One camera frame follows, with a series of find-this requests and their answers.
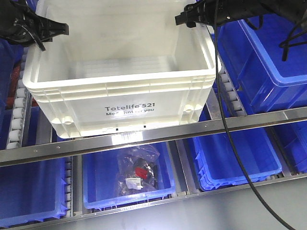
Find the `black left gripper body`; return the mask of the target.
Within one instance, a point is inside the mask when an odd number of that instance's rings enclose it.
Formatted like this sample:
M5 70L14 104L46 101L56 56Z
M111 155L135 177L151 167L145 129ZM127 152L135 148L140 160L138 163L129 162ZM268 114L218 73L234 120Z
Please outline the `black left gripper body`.
M30 21L35 12L25 0L2 0L0 2L0 38L11 45L35 44L29 32Z

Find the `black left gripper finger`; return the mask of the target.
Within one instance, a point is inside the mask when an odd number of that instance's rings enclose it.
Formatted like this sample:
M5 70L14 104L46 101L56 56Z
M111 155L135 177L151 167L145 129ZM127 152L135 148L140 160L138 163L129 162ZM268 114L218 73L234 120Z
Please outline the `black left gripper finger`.
M43 43L52 42L53 35L54 32L48 29L42 29L38 31L31 30L31 37L33 38L34 42L37 44L37 46L40 48L41 51L46 51L46 48Z
M41 42L52 42L56 36L69 35L69 26L66 23L59 23L41 16L37 16L35 28Z

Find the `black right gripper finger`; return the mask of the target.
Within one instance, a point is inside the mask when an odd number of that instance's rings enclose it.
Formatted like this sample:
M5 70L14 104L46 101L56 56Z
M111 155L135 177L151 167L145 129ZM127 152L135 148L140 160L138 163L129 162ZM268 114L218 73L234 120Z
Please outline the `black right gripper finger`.
M196 24L206 24L205 3L188 4L183 12L175 16L176 25L185 24L188 28L196 27Z

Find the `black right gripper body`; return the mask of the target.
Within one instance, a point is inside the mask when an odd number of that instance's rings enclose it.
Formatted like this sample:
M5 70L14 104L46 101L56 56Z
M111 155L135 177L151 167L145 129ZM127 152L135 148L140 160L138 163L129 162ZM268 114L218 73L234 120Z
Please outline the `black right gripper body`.
M305 0L206 0L201 19L218 26L228 22L274 13L293 23L307 14Z

